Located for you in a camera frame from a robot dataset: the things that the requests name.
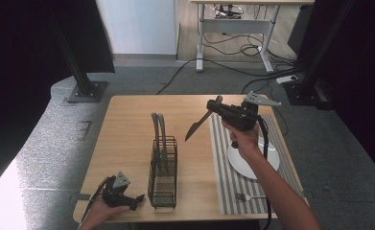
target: white wall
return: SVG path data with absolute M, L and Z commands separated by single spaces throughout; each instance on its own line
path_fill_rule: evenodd
M 178 0 L 97 0 L 111 53 L 176 54 Z

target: knife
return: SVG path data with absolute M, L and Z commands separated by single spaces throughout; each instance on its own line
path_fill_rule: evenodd
M 215 103 L 216 104 L 220 104 L 221 102 L 223 101 L 223 96 L 219 95 L 217 96 L 217 99 L 215 100 Z M 187 132 L 187 135 L 186 135 L 186 139 L 185 141 L 187 141 L 192 135 L 193 133 L 199 129 L 199 127 L 201 126 L 202 123 L 205 122 L 205 120 L 207 120 L 207 118 L 211 115 L 211 113 L 213 113 L 212 111 L 208 110 L 207 113 L 205 113 L 205 115 L 196 123 L 194 123 L 190 129 L 188 130 Z
M 154 139 L 156 142 L 156 146 L 153 150 L 154 155 L 154 162 L 156 163 L 157 168 L 161 171 L 161 164 L 160 164 L 160 142 L 159 142 L 159 126 L 157 123 L 157 114 L 152 113 L 152 119 L 154 124 Z
M 163 150 L 161 152 L 161 157 L 163 159 L 166 172 L 169 173 L 169 162 L 168 162 L 167 147 L 166 147 L 166 128 L 164 126 L 164 117 L 161 113 L 158 113 L 157 118 L 159 119 L 161 131 L 162 131 Z

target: gray placemat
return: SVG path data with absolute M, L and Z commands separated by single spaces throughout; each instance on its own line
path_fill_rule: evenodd
M 276 147 L 279 153 L 280 165 L 277 171 L 302 196 L 301 186 L 296 180 L 291 161 L 277 134 L 272 116 L 267 114 L 262 115 L 262 118 L 268 124 L 270 143 Z M 220 213 L 222 215 L 265 214 L 268 210 L 264 198 L 255 198 L 248 202 L 238 201 L 235 198 L 237 193 L 253 196 L 265 193 L 256 179 L 239 174 L 229 163 L 227 156 L 227 148 L 230 143 L 229 131 L 223 127 L 221 120 L 221 117 L 216 114 L 211 115 L 209 119 Z

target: wire utensil holder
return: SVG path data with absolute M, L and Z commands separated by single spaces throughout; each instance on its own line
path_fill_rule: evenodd
M 176 207 L 177 194 L 177 141 L 174 136 L 165 136 L 167 159 L 156 159 L 157 144 L 153 140 L 148 197 L 151 205 Z M 163 138 L 159 138 L 159 151 L 163 151 Z

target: forearm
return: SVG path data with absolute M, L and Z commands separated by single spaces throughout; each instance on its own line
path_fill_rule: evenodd
M 255 172 L 276 215 L 285 229 L 321 229 L 306 202 L 277 173 L 259 150 L 246 161 Z
M 98 227 L 99 224 L 90 221 L 89 219 L 85 219 L 84 222 L 82 222 L 79 226 L 78 230 L 93 230 Z

